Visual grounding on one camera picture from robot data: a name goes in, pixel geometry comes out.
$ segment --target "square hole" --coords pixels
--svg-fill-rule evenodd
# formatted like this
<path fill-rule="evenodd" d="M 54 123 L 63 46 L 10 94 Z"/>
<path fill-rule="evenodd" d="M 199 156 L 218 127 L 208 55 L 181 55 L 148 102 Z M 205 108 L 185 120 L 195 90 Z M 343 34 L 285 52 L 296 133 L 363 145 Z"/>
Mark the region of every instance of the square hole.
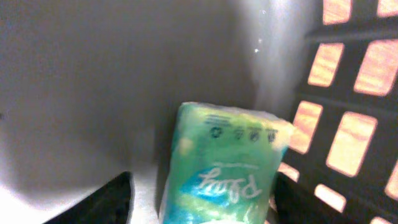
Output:
<path fill-rule="evenodd" d="M 308 84 L 329 87 L 343 55 L 344 44 L 320 44 L 313 61 Z"/>
<path fill-rule="evenodd" d="M 301 154 L 308 152 L 322 109 L 321 105 L 307 101 L 299 104 L 293 121 L 296 130 L 290 138 L 291 149 Z"/>
<path fill-rule="evenodd" d="M 371 224 L 392 224 L 392 223 L 383 218 L 375 217 L 372 219 Z"/>
<path fill-rule="evenodd" d="M 377 6 L 377 16 L 379 17 L 398 16 L 398 1 L 379 0 L 379 4 Z"/>
<path fill-rule="evenodd" d="M 327 166 L 348 177 L 356 176 L 376 125 L 376 118 L 346 112 L 331 145 Z"/>
<path fill-rule="evenodd" d="M 351 0 L 323 0 L 323 24 L 339 24 L 351 16 Z"/>
<path fill-rule="evenodd" d="M 280 163 L 278 171 L 285 174 L 296 183 L 299 181 L 300 172 L 284 162 Z"/>
<path fill-rule="evenodd" d="M 346 206 L 346 198 L 344 196 L 323 184 L 319 184 L 315 187 L 315 196 L 340 213 L 343 212 Z"/>
<path fill-rule="evenodd" d="M 386 194 L 390 198 L 398 200 L 398 161 L 386 186 Z"/>
<path fill-rule="evenodd" d="M 354 91 L 386 96 L 398 71 L 398 40 L 375 40 L 369 44 Z"/>

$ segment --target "metal surface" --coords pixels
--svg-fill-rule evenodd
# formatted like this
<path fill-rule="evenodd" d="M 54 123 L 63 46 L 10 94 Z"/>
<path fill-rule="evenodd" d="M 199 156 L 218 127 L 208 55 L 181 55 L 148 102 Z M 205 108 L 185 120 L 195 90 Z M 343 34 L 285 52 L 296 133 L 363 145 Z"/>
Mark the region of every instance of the metal surface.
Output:
<path fill-rule="evenodd" d="M 179 104 L 288 118 L 320 7 L 1 1 L 0 222 L 44 222 L 130 170 L 132 222 L 156 223 Z"/>

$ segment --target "gray surface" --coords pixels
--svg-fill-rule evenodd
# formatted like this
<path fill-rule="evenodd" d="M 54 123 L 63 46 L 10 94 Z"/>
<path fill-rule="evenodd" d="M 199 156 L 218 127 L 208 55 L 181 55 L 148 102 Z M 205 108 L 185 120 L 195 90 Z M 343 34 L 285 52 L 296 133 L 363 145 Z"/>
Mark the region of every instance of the gray surface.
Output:
<path fill-rule="evenodd" d="M 131 170 L 156 222 L 178 105 L 287 118 L 313 2 L 0 2 L 2 187 L 40 223 Z"/>

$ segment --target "green packet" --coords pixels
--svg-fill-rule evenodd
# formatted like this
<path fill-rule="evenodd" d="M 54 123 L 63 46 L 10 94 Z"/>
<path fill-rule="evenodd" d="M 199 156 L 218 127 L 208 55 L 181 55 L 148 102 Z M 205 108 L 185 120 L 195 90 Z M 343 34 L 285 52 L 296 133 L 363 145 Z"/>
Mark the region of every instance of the green packet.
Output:
<path fill-rule="evenodd" d="M 262 111 L 183 103 L 160 223 L 263 224 L 293 130 Z"/>

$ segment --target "green plastic package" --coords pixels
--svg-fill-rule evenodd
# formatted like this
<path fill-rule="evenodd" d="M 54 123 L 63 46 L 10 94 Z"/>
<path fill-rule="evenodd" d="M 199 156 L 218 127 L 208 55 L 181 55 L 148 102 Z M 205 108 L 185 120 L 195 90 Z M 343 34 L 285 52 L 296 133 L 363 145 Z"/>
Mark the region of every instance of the green plastic package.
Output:
<path fill-rule="evenodd" d="M 184 103 L 160 223 L 263 224 L 293 130 L 261 111 Z"/>

